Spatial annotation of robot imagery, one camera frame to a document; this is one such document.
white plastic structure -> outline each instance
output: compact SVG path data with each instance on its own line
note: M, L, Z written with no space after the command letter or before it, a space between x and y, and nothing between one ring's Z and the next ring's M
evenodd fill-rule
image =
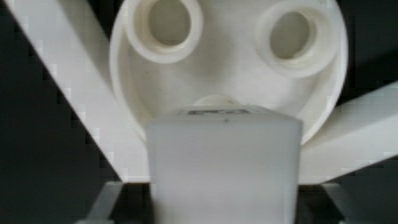
M282 21L282 17L305 19L307 27L289 26L296 34L307 29L307 42L291 55L275 57L275 49L286 48L286 44L272 38L273 29ZM335 57L341 45L341 21L335 19L335 12L316 1L280 1L264 11L256 27L256 47L263 60L280 75L291 78L303 78L319 73Z
M298 118L305 143L344 81L346 34L335 2L177 2L124 1L113 24L112 84L138 137L145 141L144 126L163 113L218 95Z
M398 155L398 82L341 105L302 149L300 184L319 184Z
M335 2L321 2L335 12L335 19L341 20ZM135 134L131 115L120 109L113 97L108 71L110 46L87 1L5 0L5 3L120 180L122 182L147 183L145 142ZM323 123L328 111L334 109L341 85L330 83L343 83L346 65L346 54L341 53L346 51L343 37L344 32L341 33L343 43L335 59L325 70L341 75L327 75L332 73L325 72L325 75L318 76L323 81L311 89L318 94L311 95L307 103L312 105L305 106L305 108L312 108L307 110L312 111L312 114L302 113L307 125L316 122L318 125ZM396 98L398 83L335 108L321 131L302 148L298 175L302 185L323 183L398 155Z
M129 44L142 57L156 63L168 64L181 61L195 50L202 34L202 10L197 0L181 0L190 16L190 33L184 41L176 45L160 43L152 36L149 14L160 0L126 0L128 19L126 34Z
M156 224L293 224L300 132L256 106L188 107L149 123Z

white rectangular block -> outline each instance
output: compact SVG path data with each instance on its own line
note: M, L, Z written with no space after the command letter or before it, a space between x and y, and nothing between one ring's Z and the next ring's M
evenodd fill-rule
M156 224L293 223L300 131L254 106L184 108L152 121Z

circular eye opening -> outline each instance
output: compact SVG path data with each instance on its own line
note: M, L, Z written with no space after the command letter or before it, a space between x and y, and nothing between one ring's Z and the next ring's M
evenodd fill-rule
M311 24L303 15L289 12L282 15L270 33L270 49L282 60L295 59L311 45Z
M179 0L160 0L149 12L149 32L165 46L183 43L190 33L190 14Z

eye hole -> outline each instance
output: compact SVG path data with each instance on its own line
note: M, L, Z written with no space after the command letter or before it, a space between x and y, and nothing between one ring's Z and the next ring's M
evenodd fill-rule
M293 59L309 44L311 26L300 13L288 13L272 29L270 49L280 59Z
M183 43L190 33L190 15L179 0L160 0L149 12L149 29L167 46Z

white support beam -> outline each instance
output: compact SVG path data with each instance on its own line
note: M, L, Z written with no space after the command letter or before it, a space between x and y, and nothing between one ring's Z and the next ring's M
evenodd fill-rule
M87 1L5 3L119 177L147 182L145 146L112 94L108 40Z
M398 82L334 109L302 149L300 184L323 183L396 155Z

